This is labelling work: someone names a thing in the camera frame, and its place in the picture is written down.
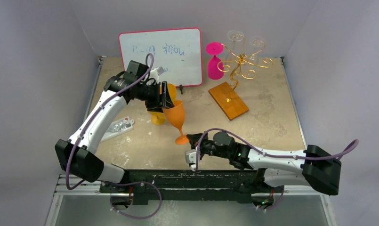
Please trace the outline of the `orange wine glass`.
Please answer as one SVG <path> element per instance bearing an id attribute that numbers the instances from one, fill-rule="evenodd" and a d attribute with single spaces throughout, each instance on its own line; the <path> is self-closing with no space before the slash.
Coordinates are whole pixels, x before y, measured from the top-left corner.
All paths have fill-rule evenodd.
<path id="1" fill-rule="evenodd" d="M 185 122 L 185 109 L 182 100 L 173 101 L 174 106 L 172 108 L 163 108 L 163 113 L 166 116 L 168 122 L 178 129 L 180 136 L 175 139 L 177 145 L 184 145 L 189 142 L 187 136 L 183 133 L 182 127 Z"/>

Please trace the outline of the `yellow wine glass front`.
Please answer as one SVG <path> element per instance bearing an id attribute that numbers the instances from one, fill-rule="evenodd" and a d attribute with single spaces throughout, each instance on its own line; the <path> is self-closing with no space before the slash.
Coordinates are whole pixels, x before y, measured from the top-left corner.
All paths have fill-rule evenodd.
<path id="1" fill-rule="evenodd" d="M 154 125 L 162 125 L 166 118 L 165 118 L 165 115 L 164 113 L 161 113 L 161 112 L 149 112 L 151 114 L 151 123 L 154 124 Z"/>

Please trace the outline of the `yellow wine glass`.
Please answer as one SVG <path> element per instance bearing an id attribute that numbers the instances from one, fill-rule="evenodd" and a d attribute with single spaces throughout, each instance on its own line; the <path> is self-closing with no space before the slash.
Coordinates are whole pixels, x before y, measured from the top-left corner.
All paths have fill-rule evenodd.
<path id="1" fill-rule="evenodd" d="M 164 113 L 161 113 L 161 112 L 149 112 L 151 114 L 151 123 L 154 124 L 154 125 L 162 125 L 166 118 L 165 118 L 165 115 Z"/>
<path id="2" fill-rule="evenodd" d="M 171 83 L 163 83 L 159 82 L 159 94 L 158 94 L 158 102 L 161 108 L 172 108 L 174 107 L 177 90 L 176 87 Z"/>

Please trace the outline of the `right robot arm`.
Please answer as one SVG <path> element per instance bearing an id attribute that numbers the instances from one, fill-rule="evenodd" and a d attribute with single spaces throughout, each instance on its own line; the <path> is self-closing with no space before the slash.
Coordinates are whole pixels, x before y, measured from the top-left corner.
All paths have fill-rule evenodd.
<path id="1" fill-rule="evenodd" d="M 204 155 L 227 159 L 239 170 L 264 170 L 254 178 L 254 186 L 264 192 L 270 187 L 297 185 L 309 186 L 326 195 L 338 195 L 341 161 L 316 145 L 305 150 L 280 151 L 236 142 L 225 131 L 212 140 L 202 133 L 188 134 L 191 150 L 185 160 L 193 171 Z"/>

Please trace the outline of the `red framed whiteboard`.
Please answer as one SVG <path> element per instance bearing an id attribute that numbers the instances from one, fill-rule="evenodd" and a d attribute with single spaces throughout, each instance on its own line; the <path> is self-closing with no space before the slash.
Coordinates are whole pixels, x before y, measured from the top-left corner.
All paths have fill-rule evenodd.
<path id="1" fill-rule="evenodd" d="M 153 67 L 162 67 L 159 81 L 176 87 L 199 86 L 202 76 L 202 43 L 199 28 L 123 32 L 118 36 L 123 67 L 131 60 L 145 63 L 152 53 Z"/>

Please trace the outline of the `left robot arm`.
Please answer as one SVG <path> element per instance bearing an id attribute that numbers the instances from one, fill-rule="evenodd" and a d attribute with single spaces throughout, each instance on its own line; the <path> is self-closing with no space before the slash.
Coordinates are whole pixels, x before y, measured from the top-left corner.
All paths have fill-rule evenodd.
<path id="1" fill-rule="evenodd" d="M 67 140 L 60 139 L 55 145 L 60 166 L 67 175 L 73 174 L 88 182 L 111 182 L 119 193 L 129 189 L 127 172 L 103 162 L 95 154 L 112 121 L 130 100 L 144 101 L 150 112 L 162 112 L 164 108 L 173 107 L 167 82 L 155 79 L 163 73 L 162 67 L 150 69 L 145 64 L 130 61 L 125 71 L 107 80 L 96 107 L 87 119 Z"/>

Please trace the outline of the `white plastic packaged item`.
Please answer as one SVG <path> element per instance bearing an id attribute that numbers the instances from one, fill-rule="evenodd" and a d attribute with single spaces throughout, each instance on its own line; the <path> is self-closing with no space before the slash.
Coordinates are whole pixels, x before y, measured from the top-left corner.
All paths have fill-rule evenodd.
<path id="1" fill-rule="evenodd" d="M 129 117 L 112 122 L 103 135 L 101 142 L 133 130 L 134 123 L 135 121 Z"/>

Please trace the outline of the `gold wire wine glass rack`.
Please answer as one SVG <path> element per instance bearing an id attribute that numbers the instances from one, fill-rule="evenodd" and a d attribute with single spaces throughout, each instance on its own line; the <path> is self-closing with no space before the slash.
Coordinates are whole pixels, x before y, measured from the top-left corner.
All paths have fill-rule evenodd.
<path id="1" fill-rule="evenodd" d="M 249 69 L 244 75 L 242 72 L 242 67 L 244 65 L 250 65 L 259 68 L 270 68 L 273 65 L 273 60 L 265 57 L 262 59 L 263 64 L 259 65 L 253 63 L 252 60 L 249 59 L 250 55 L 246 55 L 244 52 L 236 54 L 232 52 L 226 45 L 222 45 L 224 47 L 224 50 L 221 54 L 218 55 L 221 60 L 218 66 L 222 67 L 224 75 L 225 73 L 229 73 L 229 80 L 231 83 L 221 83 L 209 89 L 209 94 L 215 100 L 225 116 L 232 121 L 233 119 L 249 111 L 248 106 L 235 92 L 239 84 L 237 76 L 241 76 L 246 80 L 252 80 L 256 78 L 257 75 L 254 69 Z"/>

